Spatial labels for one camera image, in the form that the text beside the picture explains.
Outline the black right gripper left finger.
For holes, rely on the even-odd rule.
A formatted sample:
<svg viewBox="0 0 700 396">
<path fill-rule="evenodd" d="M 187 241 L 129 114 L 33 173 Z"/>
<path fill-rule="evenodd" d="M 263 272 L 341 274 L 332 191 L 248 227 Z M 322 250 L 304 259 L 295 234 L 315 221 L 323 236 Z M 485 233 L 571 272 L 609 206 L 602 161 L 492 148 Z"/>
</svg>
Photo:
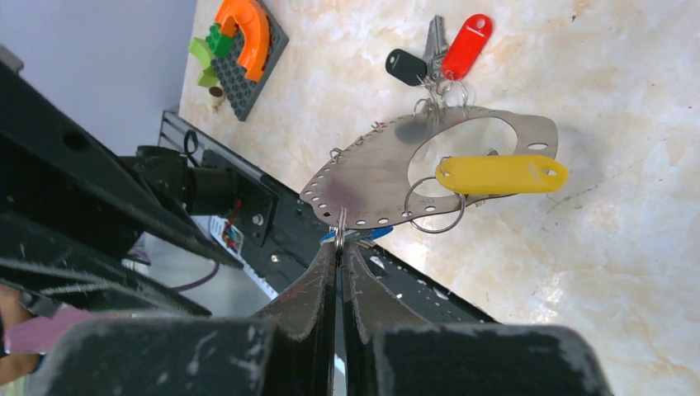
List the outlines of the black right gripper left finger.
<svg viewBox="0 0 700 396">
<path fill-rule="evenodd" d="M 91 319 L 45 359 L 31 395 L 328 395 L 334 249 L 248 318 Z"/>
</svg>

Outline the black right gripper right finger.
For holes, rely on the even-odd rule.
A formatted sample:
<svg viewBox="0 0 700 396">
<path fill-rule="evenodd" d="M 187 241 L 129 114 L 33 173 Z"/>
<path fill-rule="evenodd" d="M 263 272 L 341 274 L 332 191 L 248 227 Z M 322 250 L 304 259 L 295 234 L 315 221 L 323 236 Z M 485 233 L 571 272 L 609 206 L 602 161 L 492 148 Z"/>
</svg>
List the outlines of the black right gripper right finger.
<svg viewBox="0 0 700 396">
<path fill-rule="evenodd" d="M 362 315 L 350 295 L 348 383 L 359 395 L 609 395 L 593 348 L 551 325 Z"/>
</svg>

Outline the blue key tag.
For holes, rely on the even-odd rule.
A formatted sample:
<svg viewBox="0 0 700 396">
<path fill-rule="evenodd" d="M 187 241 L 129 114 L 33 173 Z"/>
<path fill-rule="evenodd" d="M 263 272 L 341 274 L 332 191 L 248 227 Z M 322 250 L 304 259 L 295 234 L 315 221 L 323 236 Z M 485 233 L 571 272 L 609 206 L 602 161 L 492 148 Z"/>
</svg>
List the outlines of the blue key tag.
<svg viewBox="0 0 700 396">
<path fill-rule="evenodd" d="M 394 230 L 392 226 L 382 227 L 378 229 L 348 229 L 345 233 L 345 243 L 374 241 L 378 238 L 383 238 Z M 331 231 L 324 235 L 319 242 L 329 243 L 335 240 L 336 228 L 331 228 Z"/>
</svg>

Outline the yellow key tag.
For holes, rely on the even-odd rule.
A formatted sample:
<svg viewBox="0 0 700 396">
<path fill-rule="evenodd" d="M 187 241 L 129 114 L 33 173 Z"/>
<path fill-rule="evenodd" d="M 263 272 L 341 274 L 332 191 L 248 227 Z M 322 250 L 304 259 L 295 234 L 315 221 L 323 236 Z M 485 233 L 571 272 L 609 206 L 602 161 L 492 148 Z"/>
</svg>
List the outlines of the yellow key tag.
<svg viewBox="0 0 700 396">
<path fill-rule="evenodd" d="M 540 194 L 560 190 L 569 170 L 535 154 L 450 157 L 435 167 L 437 182 L 463 195 Z"/>
</svg>

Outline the black key tag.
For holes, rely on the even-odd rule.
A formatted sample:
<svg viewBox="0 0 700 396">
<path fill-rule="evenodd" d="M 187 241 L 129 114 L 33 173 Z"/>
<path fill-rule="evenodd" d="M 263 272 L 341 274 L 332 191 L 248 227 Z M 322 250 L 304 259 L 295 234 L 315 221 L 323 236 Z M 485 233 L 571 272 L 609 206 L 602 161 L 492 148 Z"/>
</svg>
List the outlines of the black key tag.
<svg viewBox="0 0 700 396">
<path fill-rule="evenodd" d="M 428 67 L 421 58 L 402 49 L 393 49 L 386 57 L 385 70 L 404 84 L 417 87 L 427 76 Z"/>
</svg>

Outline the silver key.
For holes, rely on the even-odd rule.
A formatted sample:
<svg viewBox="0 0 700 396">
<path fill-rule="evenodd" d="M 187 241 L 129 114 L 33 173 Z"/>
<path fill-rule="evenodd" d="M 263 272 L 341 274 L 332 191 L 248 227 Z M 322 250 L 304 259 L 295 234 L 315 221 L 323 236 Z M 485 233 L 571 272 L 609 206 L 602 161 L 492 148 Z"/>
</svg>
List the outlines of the silver key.
<svg viewBox="0 0 700 396">
<path fill-rule="evenodd" d="M 437 81 L 442 78 L 442 61 L 449 50 L 445 36 L 444 18 L 435 15 L 429 23 L 423 61 L 427 65 L 428 75 Z"/>
</svg>

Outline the red key tag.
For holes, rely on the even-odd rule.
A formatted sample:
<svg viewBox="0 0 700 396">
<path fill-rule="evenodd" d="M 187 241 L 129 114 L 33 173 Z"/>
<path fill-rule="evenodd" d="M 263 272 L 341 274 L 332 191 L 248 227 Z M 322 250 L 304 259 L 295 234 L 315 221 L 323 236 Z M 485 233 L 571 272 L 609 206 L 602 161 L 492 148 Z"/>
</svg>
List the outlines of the red key tag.
<svg viewBox="0 0 700 396">
<path fill-rule="evenodd" d="M 493 22 L 485 14 L 468 17 L 443 58 L 443 77 L 452 81 L 462 80 L 474 66 L 493 29 Z"/>
</svg>

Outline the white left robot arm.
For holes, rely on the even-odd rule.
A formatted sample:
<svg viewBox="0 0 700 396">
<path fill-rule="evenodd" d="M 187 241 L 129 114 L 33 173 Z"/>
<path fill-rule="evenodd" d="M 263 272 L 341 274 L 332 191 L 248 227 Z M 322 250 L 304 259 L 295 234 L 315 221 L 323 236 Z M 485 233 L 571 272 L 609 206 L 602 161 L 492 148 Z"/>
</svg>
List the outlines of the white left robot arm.
<svg viewBox="0 0 700 396">
<path fill-rule="evenodd" d="M 1 51 L 1 282 L 88 311 L 208 310 L 123 264 L 143 234 L 240 268 L 198 215 L 256 215 L 267 193 L 232 167 L 192 166 L 177 150 L 120 157 L 71 120 Z"/>
</svg>

